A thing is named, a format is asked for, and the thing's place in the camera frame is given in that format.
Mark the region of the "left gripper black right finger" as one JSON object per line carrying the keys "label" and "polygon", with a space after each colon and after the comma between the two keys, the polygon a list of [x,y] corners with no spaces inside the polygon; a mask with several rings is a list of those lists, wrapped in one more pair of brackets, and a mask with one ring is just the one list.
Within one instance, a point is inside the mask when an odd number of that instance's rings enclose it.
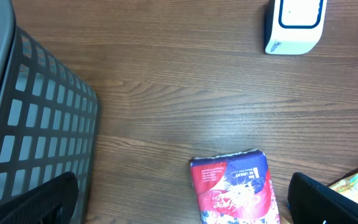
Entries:
{"label": "left gripper black right finger", "polygon": [[288,208],[294,224],[358,224],[358,203],[301,172],[291,178]]}

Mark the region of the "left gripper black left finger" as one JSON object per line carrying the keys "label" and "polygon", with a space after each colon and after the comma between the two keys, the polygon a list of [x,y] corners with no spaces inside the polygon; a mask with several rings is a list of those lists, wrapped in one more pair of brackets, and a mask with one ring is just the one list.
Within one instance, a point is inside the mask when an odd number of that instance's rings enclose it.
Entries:
{"label": "left gripper black left finger", "polygon": [[79,194],[73,172],[58,177],[0,206],[0,224],[70,223]]}

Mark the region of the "red purple snack pack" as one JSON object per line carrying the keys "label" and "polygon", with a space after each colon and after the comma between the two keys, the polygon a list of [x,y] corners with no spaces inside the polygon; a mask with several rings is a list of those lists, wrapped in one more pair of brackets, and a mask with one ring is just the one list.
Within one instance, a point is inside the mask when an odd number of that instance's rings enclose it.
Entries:
{"label": "red purple snack pack", "polygon": [[195,157],[190,171],[203,224],[280,223],[262,151]]}

